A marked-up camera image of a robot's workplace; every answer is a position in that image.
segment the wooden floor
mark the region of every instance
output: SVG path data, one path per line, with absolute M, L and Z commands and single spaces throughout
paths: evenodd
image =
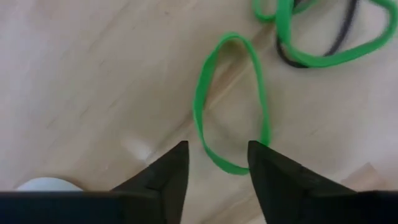
M 320 1 L 296 16 L 295 45 L 326 51 L 346 3 Z M 345 48 L 383 25 L 384 12 L 361 1 Z M 348 185 L 365 167 L 383 187 L 398 186 L 396 40 L 354 62 L 298 70 L 277 57 L 274 27 L 255 20 L 249 1 L 2 0 L 0 190 L 42 176 L 109 190 L 189 140 L 182 223 L 264 223 L 250 178 L 214 166 L 192 123 L 201 64 L 227 31 L 251 39 L 261 58 L 273 149 Z M 206 104 L 206 139 L 247 165 L 261 118 L 254 72 L 241 50 L 226 51 Z

